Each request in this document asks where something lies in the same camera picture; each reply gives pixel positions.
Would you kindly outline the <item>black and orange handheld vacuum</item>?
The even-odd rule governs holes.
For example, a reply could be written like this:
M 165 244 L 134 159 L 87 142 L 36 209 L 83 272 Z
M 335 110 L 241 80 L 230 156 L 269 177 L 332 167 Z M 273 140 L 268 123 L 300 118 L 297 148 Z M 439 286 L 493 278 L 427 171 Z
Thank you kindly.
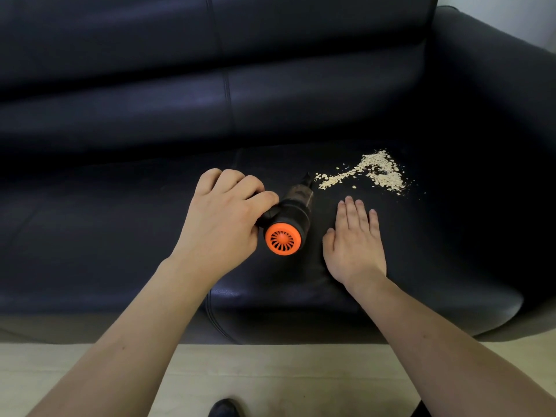
M 304 246 L 311 226 L 314 175 L 307 173 L 291 186 L 280 202 L 256 221 L 271 252 L 293 255 Z

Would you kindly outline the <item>person's left forearm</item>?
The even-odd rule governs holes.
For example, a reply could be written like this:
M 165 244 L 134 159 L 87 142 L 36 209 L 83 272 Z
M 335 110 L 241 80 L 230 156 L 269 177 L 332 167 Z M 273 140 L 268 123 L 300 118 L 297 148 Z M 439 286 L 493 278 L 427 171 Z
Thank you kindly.
M 208 265 L 164 260 L 26 417 L 147 417 L 187 325 L 221 276 Z

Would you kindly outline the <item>black shoe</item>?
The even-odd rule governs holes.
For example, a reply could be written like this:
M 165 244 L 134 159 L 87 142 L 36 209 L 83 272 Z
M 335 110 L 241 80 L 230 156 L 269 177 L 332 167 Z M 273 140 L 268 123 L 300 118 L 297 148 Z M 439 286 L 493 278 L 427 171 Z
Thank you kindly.
M 226 398 L 214 403 L 207 417 L 245 417 L 245 414 L 236 400 Z

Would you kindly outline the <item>person's left hand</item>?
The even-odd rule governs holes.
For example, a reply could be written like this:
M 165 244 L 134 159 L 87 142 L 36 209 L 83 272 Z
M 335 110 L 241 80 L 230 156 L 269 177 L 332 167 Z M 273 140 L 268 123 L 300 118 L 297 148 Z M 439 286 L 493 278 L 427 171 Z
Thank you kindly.
M 178 242 L 161 267 L 178 281 L 207 291 L 242 264 L 257 247 L 257 219 L 278 204 L 279 196 L 265 190 L 247 200 L 233 196 L 246 175 L 222 171 L 212 191 L 192 197 Z

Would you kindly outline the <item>person's right hand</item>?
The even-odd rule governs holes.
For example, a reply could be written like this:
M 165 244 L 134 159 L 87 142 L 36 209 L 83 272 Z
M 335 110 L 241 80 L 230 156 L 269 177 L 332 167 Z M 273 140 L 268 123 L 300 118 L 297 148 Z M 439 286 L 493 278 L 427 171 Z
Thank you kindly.
M 387 265 L 383 243 L 375 244 L 369 235 L 369 211 L 362 200 L 354 200 L 359 212 L 359 236 L 350 237 L 345 215 L 345 200 L 337 205 L 335 220 L 335 251 L 325 261 L 331 276 L 349 292 L 360 285 L 386 279 Z

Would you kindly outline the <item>pile of spilled oat flakes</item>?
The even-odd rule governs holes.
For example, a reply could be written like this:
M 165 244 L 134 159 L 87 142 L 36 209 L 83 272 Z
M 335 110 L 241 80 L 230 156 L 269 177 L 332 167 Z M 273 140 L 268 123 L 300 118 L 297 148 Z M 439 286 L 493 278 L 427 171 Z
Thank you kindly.
M 392 148 L 337 149 L 315 162 L 313 187 L 321 195 L 337 198 L 422 199 L 431 189 L 421 174 Z

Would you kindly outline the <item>black leather sofa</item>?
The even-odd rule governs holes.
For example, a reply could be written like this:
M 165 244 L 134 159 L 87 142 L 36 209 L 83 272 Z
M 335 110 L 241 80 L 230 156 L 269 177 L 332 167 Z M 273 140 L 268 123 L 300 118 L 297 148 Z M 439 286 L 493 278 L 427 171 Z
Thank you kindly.
M 480 341 L 556 329 L 556 53 L 438 0 L 0 0 L 0 341 L 95 342 L 206 170 L 283 196 L 355 148 L 431 189 L 362 200 L 394 282 Z M 293 255 L 260 237 L 181 342 L 385 343 L 325 267 L 343 198 L 314 190 Z

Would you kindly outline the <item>person's right forearm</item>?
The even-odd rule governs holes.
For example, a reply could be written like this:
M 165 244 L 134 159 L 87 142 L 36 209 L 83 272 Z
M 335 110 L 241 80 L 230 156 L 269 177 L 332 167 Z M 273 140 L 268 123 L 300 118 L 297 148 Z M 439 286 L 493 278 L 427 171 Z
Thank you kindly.
M 384 275 L 341 281 L 385 337 L 432 417 L 556 417 L 556 398 Z

